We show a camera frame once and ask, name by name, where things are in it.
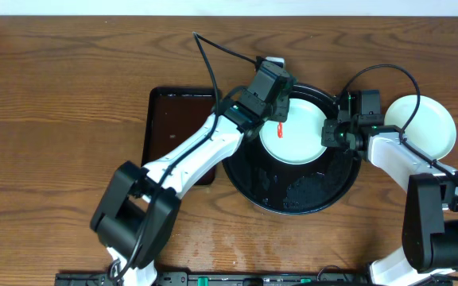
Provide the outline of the light blue plate front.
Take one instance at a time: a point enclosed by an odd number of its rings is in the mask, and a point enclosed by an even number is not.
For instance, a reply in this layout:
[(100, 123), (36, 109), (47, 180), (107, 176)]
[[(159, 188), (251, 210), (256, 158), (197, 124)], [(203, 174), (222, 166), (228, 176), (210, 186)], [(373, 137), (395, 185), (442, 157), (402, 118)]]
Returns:
[[(416, 104), (416, 95), (397, 99), (385, 114), (385, 124), (403, 127)], [(418, 111), (406, 128), (406, 136), (419, 149), (440, 160), (452, 151), (456, 143), (456, 125), (444, 106), (422, 95)]]

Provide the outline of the light green plate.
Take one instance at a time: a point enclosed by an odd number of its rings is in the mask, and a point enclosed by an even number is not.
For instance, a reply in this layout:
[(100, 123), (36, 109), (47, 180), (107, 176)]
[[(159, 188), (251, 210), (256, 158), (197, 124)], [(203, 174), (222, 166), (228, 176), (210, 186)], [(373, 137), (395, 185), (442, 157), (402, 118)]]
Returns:
[(286, 164), (307, 164), (320, 157), (326, 147), (321, 144), (324, 112), (304, 99), (290, 99), (285, 122), (268, 121), (259, 137), (264, 149)]

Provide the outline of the black rectangular tray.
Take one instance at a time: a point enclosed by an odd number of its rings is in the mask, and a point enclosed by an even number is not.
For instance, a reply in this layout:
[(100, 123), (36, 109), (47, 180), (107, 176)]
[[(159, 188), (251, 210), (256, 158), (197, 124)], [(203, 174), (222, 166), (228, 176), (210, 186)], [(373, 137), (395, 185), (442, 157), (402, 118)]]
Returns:
[(162, 158), (206, 122), (215, 92), (206, 87), (155, 87), (149, 93), (142, 164)]

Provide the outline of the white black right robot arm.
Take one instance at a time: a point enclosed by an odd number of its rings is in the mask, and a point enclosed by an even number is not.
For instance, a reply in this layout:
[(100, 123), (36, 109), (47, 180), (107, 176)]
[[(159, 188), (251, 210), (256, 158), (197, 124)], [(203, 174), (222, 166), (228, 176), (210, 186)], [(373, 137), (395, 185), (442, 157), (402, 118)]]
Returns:
[(397, 126), (327, 119), (322, 145), (382, 169), (405, 192), (402, 245), (369, 266), (378, 285), (458, 281), (458, 171), (407, 141)]

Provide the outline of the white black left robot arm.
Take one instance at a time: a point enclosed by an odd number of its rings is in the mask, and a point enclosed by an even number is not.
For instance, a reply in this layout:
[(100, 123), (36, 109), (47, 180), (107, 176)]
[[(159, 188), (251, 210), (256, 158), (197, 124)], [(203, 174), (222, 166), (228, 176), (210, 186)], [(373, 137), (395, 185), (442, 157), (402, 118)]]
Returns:
[(236, 87), (216, 99), (203, 126), (173, 151), (142, 167), (127, 161), (114, 172), (90, 222), (114, 258), (108, 280), (153, 283), (145, 273), (171, 236), (184, 194), (265, 122), (285, 122), (296, 82), (279, 77)]

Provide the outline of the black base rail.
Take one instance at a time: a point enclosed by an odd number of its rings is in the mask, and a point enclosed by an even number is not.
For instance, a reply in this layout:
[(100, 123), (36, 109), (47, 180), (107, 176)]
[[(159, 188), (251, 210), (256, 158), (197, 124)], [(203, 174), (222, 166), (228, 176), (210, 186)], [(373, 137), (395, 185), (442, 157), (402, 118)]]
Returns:
[[(102, 273), (58, 273), (55, 286), (114, 285)], [(258, 274), (187, 274), (161, 272), (152, 286), (290, 286), (290, 285), (371, 285), (364, 275), (322, 273), (321, 275), (258, 275)]]

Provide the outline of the black round tray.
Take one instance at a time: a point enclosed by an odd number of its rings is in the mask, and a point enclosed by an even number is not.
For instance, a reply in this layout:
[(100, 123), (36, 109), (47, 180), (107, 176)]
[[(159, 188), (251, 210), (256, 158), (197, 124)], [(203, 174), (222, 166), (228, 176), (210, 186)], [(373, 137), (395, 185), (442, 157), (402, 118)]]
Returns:
[[(319, 107), (326, 119), (336, 116), (335, 99), (306, 84), (293, 88), (289, 99), (304, 99)], [(263, 147), (259, 134), (243, 142), (223, 161), (230, 181), (252, 203), (284, 215), (322, 211), (337, 202), (355, 182), (361, 160), (349, 151), (327, 148), (307, 164), (286, 164)]]

